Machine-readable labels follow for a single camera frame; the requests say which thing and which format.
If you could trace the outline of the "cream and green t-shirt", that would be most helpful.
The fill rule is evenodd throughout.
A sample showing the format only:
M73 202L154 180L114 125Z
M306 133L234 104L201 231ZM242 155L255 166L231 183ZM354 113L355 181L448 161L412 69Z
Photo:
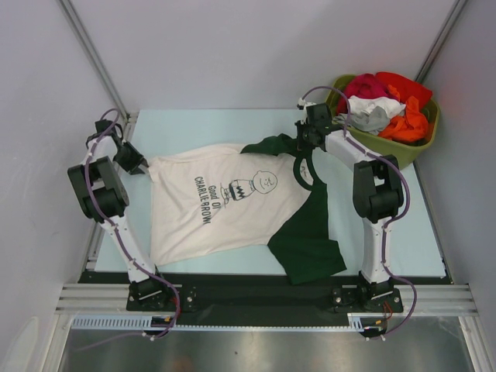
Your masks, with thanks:
M155 157L149 173L156 265L265 246L292 284L346 269L313 152L288 135Z

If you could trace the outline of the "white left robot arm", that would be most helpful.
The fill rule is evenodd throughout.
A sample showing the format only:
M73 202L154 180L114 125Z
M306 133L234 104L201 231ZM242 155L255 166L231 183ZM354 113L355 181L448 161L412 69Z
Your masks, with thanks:
M146 174L146 158L124 139L122 126L115 119L102 117L95 129L86 140L84 159L67 170L81 210L107 232L126 263L128 308L135 305L143 312L158 312L174 306L178 312L177 289L160 274L129 225L129 196L116 169L120 167L130 175Z

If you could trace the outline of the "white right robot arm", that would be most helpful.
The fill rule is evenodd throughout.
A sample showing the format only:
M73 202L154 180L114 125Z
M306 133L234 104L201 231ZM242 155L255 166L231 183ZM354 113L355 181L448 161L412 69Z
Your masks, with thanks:
M345 129L332 123L329 107L322 103L298 102L303 118L295 123L300 150L322 148L353 172L353 207L363 221L363 263L358 284L347 293L337 292L337 308L382 312L396 296L387 254L392 222L400 207L408 207L408 185L394 156L382 157L359 144Z

